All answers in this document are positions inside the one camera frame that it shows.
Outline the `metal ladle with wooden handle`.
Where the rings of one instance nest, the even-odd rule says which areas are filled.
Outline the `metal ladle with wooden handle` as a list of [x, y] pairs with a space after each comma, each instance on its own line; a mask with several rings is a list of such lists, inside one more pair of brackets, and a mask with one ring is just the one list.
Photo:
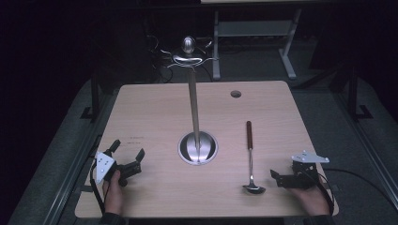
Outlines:
[[249, 184], [244, 185], [245, 190], [253, 195], [260, 195], [266, 192], [264, 187], [259, 187], [254, 183], [253, 179], [253, 128], [252, 122], [246, 122], [246, 131], [247, 131], [247, 148], [249, 152]]

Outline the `grey metal floor rail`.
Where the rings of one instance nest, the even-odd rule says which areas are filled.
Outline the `grey metal floor rail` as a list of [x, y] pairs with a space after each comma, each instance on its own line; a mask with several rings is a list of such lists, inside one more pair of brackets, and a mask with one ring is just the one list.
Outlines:
[[43, 225], [56, 225], [59, 222], [81, 173], [86, 177], [84, 166], [92, 147], [100, 141], [115, 98], [116, 95], [99, 97], [99, 115], [96, 119], [82, 118], [91, 96], [78, 95], [73, 101], [43, 159], [49, 179], [48, 192], [51, 194]]
[[341, 94], [333, 94], [332, 96], [340, 110], [343, 112], [345, 120], [360, 141], [362, 148], [364, 149], [372, 167], [374, 168], [375, 174], [380, 180], [383, 188], [386, 190], [387, 195], [392, 201], [392, 204], [398, 210], [398, 184], [394, 181], [390, 172], [376, 152], [375, 146], [371, 143], [371, 140], [368, 138], [364, 129], [360, 125], [360, 120], [349, 114], [347, 103], [344, 100], [344, 97]]

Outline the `person's right hand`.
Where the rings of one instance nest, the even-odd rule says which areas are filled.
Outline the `person's right hand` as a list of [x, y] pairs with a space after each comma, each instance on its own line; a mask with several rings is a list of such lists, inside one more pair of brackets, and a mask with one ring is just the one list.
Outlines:
[[309, 216], [329, 215], [328, 202], [318, 187], [308, 189], [289, 188], [288, 191], [299, 200]]

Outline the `white metal desk frame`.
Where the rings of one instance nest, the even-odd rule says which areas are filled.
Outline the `white metal desk frame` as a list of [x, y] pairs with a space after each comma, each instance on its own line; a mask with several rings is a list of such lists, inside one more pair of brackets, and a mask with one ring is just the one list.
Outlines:
[[297, 9], [291, 20], [282, 21], [232, 21], [220, 20], [219, 12], [214, 14], [213, 29], [213, 54], [216, 58], [213, 62], [213, 79], [218, 81], [221, 78], [219, 63], [219, 38], [238, 37], [285, 37], [286, 42], [283, 48], [279, 49], [279, 55], [283, 62], [287, 77], [290, 80], [297, 78], [296, 72], [289, 59], [289, 51], [296, 34], [301, 9]]

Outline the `person's left hand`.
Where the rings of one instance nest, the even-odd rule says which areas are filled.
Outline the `person's left hand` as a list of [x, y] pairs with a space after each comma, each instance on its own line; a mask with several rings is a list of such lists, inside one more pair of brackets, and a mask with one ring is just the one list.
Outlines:
[[104, 181], [102, 190], [104, 193], [104, 208], [106, 213], [121, 215], [123, 210], [123, 193], [118, 184], [120, 171], [116, 170], [110, 181]]

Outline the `black metal stand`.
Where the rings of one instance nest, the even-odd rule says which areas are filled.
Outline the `black metal stand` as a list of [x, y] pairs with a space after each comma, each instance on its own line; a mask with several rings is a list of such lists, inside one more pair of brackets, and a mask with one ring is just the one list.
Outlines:
[[333, 93], [346, 91], [346, 111], [349, 116], [358, 122], [360, 119], [373, 119], [365, 105], [358, 104], [359, 77], [356, 68], [352, 65], [340, 65], [332, 79], [329, 89]]
[[81, 115], [81, 119], [89, 119], [94, 123], [100, 113], [100, 88], [96, 76], [91, 78], [91, 106], [86, 107]]

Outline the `metal utensil stand with hooks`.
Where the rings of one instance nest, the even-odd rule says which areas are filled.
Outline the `metal utensil stand with hooks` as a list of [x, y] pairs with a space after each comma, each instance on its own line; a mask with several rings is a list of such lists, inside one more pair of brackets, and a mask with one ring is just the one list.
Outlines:
[[191, 106], [192, 132], [184, 135], [177, 146], [181, 159], [194, 166], [208, 164], [218, 153], [218, 143], [213, 135], [200, 130], [196, 68], [211, 60], [207, 53], [196, 46], [194, 37], [186, 36], [181, 47], [171, 53], [171, 67], [188, 69], [188, 90]]

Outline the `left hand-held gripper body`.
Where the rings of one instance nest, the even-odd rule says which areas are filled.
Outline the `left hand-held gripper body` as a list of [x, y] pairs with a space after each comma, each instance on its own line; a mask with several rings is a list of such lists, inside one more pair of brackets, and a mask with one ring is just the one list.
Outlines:
[[120, 178], [118, 184], [125, 187], [128, 184], [127, 179], [133, 175], [140, 173], [141, 162], [134, 160], [126, 165], [118, 164], [112, 156], [108, 157], [104, 153], [97, 154], [97, 169], [95, 182], [99, 184], [102, 180], [109, 181], [116, 170], [120, 171]]

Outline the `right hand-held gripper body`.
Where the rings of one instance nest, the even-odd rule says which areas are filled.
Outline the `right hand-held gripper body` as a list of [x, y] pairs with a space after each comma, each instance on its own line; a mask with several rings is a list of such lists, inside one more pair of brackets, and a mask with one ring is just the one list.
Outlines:
[[319, 183], [317, 163], [329, 163], [328, 157], [303, 151], [292, 156], [292, 174], [280, 175], [279, 186], [282, 188], [308, 189]]

